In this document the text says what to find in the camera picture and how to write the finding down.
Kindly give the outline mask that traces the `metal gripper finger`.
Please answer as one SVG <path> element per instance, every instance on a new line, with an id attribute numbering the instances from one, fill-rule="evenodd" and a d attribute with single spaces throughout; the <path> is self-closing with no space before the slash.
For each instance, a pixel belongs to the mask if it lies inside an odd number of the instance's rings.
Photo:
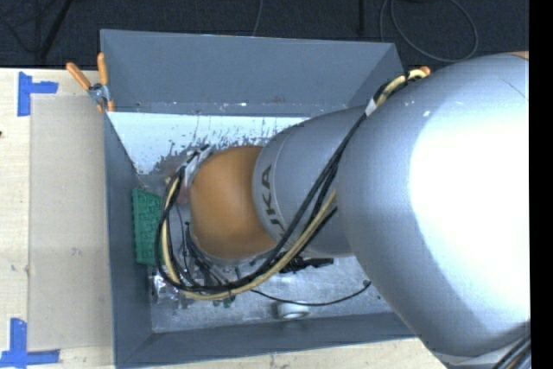
<path id="1" fill-rule="evenodd" d="M 178 293 L 179 289 L 169 283 L 159 273 L 149 275 L 150 288 L 152 293 Z"/>
<path id="2" fill-rule="evenodd" d="M 151 299 L 153 304 L 164 309 L 185 310 L 189 306 L 189 300 L 180 291 L 155 293 Z"/>

